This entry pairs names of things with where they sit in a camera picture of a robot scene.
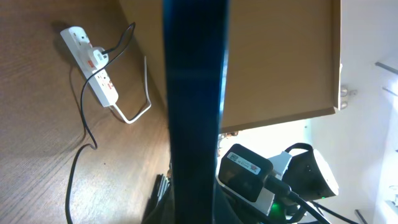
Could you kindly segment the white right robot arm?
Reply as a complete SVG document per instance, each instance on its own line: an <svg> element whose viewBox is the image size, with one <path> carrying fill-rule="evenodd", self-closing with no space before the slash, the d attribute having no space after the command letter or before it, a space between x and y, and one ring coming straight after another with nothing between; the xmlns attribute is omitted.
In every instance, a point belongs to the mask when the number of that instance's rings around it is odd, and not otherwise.
<svg viewBox="0 0 398 224"><path fill-rule="evenodd" d="M217 179L241 223L328 223L326 213L352 222L318 203L337 196L339 186L323 156L307 143L270 158L234 144L221 158Z"/></svg>

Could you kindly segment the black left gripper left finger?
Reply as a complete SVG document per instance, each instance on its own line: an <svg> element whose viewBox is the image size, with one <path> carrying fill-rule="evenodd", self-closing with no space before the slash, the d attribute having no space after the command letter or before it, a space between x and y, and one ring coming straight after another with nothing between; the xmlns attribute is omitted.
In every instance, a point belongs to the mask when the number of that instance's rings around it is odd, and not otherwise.
<svg viewBox="0 0 398 224"><path fill-rule="evenodd" d="M165 175L158 174L152 194L146 205L142 224L172 223L173 221L172 186Z"/></svg>

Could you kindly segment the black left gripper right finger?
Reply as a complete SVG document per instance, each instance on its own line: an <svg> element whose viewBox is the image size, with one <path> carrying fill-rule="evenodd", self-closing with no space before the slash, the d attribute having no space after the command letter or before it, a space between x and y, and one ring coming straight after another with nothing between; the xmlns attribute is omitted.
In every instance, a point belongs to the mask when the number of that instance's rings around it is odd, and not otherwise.
<svg viewBox="0 0 398 224"><path fill-rule="evenodd" d="M219 183L215 186L214 217L216 224L243 224L229 204Z"/></svg>

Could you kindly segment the blue smartphone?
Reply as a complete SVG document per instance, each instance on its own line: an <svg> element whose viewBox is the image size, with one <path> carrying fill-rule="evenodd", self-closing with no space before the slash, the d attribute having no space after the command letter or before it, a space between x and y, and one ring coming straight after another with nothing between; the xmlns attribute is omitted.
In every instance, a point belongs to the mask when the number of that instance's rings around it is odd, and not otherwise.
<svg viewBox="0 0 398 224"><path fill-rule="evenodd" d="M176 223L213 223L227 0L163 3Z"/></svg>

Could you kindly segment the white power strip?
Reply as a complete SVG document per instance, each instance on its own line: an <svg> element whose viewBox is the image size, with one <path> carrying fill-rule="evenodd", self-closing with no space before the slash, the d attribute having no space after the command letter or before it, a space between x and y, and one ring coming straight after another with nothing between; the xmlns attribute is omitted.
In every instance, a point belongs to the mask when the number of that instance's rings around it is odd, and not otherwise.
<svg viewBox="0 0 398 224"><path fill-rule="evenodd" d="M109 62L108 54L103 55L104 48L94 47L82 27L69 27L60 32L67 47L72 53L86 79L98 72L88 82L103 107L113 106L118 100L118 93L103 68Z"/></svg>

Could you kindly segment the brown wooden board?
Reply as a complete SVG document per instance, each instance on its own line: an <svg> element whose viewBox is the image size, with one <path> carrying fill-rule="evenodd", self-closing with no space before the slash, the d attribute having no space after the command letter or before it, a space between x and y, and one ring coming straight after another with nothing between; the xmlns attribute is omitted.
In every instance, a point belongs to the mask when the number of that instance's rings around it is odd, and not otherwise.
<svg viewBox="0 0 398 224"><path fill-rule="evenodd" d="M341 2L228 1L219 132L334 114L339 108ZM166 108L164 1L121 1Z"/></svg>

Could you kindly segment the white charger plug adapter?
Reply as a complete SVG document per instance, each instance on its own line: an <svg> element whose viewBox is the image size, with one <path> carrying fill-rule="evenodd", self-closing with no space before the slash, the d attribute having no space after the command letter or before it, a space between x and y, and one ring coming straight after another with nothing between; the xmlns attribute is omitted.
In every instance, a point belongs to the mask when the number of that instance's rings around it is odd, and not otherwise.
<svg viewBox="0 0 398 224"><path fill-rule="evenodd" d="M108 62L108 54L104 54L105 51L102 47L93 47L88 50L88 68L91 70L99 70L103 68Z"/></svg>

